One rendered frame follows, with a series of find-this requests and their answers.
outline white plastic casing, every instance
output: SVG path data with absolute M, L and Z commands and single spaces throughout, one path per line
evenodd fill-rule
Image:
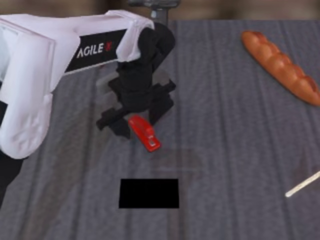
M 24 159 L 42 144 L 50 125 L 52 92 L 81 36 L 126 29 L 116 49 L 117 59 L 110 62 L 130 62 L 140 57 L 138 38 L 144 28 L 154 29 L 154 23 L 124 10 L 68 18 L 0 15 L 0 80 L 4 75 L 0 101 L 7 104 L 0 150 L 13 159 Z

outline red logo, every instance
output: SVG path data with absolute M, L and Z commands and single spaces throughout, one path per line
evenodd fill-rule
M 112 41 L 107 41 L 106 43 L 105 43 L 105 46 L 104 46 L 104 49 L 107 51 L 107 52 L 109 52 L 111 49 L 112 49 Z

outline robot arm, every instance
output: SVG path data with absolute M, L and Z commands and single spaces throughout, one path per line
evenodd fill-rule
M 103 129 L 128 113 L 150 109 L 152 75 L 175 40 L 163 25 L 112 10 L 68 18 L 1 15 L 0 44 L 0 151 L 24 159 L 47 135 L 52 92 L 64 75 L 118 62 L 113 81 L 118 87 L 112 89 L 125 109 L 107 120 L 102 115 Z M 149 104 L 139 106 L 146 99 Z

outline blurred background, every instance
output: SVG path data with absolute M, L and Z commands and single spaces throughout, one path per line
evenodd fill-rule
M 28 13 L 72 17 L 125 9 L 149 17 L 144 7 L 129 7 L 127 0 L 0 0 L 0 14 Z M 194 19 L 317 19 L 320 0 L 181 0 L 169 12 L 172 20 Z

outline gray wooden table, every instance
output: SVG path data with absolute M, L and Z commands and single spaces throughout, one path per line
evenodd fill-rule
M 65 77 L 50 130 L 8 188 L 1 240 L 316 240 L 320 109 L 291 95 L 244 50 L 263 32 L 320 84 L 319 21 L 182 21 L 163 69 L 175 107 L 148 153 L 95 121 L 107 99 L 95 81 L 115 69 Z M 122 178 L 179 178 L 180 209 L 118 209 Z

